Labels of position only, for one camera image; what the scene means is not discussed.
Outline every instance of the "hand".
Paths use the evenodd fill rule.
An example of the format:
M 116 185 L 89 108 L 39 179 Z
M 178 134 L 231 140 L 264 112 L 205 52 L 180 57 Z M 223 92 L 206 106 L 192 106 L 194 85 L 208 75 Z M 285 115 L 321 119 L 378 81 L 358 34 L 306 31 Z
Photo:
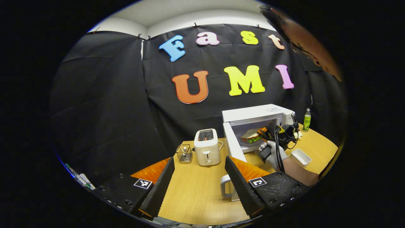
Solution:
M 277 164 L 277 155 L 276 155 L 276 143 L 273 141 L 267 141 L 264 142 L 263 144 L 260 145 L 259 151 L 262 151 L 266 148 L 266 146 L 270 147 L 270 156 L 266 159 L 267 162 L 270 162 L 271 166 L 274 168 L 274 170 L 278 171 L 280 170 L 280 167 L 278 167 Z M 281 158 L 281 162 L 288 158 L 287 154 L 285 153 L 284 149 L 281 148 L 281 146 L 279 146 L 280 149 L 280 158 Z

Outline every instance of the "man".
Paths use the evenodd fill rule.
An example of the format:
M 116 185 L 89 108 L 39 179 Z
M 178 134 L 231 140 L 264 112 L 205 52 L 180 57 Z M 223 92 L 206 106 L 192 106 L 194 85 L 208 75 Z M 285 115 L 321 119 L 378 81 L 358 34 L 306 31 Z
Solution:
M 324 71 L 335 76 L 338 81 L 342 81 L 343 76 L 340 67 L 329 54 L 327 49 L 308 30 L 291 20 L 285 12 L 279 9 L 264 4 L 260 5 L 259 8 L 260 12 L 266 17 L 267 21 L 277 30 L 277 32 L 287 42 L 291 43 L 294 52 L 307 56 L 315 63 L 315 65 L 321 66 Z M 276 144 L 275 142 L 267 141 L 267 143 L 263 143 L 260 146 L 259 150 L 263 150 L 266 144 L 271 147 L 271 155 L 266 161 L 278 171 L 279 167 L 275 155 Z M 317 183 L 319 179 L 318 174 L 300 167 L 286 155 L 281 147 L 279 147 L 279 149 L 286 174 L 307 186 Z

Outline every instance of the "wire basket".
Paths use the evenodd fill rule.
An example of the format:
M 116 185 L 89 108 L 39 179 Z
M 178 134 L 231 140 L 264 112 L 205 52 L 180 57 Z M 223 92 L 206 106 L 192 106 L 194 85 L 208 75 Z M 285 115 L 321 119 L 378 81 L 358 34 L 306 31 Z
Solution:
M 177 157 L 180 163 L 190 163 L 193 159 L 193 152 L 191 151 L 190 144 L 181 144 L 176 149 Z

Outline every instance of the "table surface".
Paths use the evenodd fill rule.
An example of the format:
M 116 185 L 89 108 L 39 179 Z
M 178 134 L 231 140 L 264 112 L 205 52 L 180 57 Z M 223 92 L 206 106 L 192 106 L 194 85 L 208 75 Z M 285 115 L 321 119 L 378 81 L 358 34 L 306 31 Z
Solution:
M 225 142 L 225 138 L 220 138 L 219 141 Z M 194 148 L 194 141 L 184 141 L 183 144 L 190 144 L 191 148 Z M 309 129 L 308 132 L 303 132 L 302 138 L 292 150 L 286 150 L 286 154 L 290 156 L 291 151 L 295 149 L 301 149 L 312 158 L 305 169 L 319 174 L 335 155 L 337 146 L 318 132 Z M 225 158 L 228 150 L 225 145 L 220 154 L 221 162 L 214 166 L 200 166 L 194 151 L 191 163 L 180 163 L 177 154 L 174 155 L 175 171 L 159 211 L 160 217 L 182 223 L 206 225 L 250 219 L 240 200 L 231 201 L 221 196 L 221 177 L 227 175 Z M 255 152 L 244 155 L 248 163 L 270 173 L 274 172 L 273 167 L 269 163 L 264 164 Z

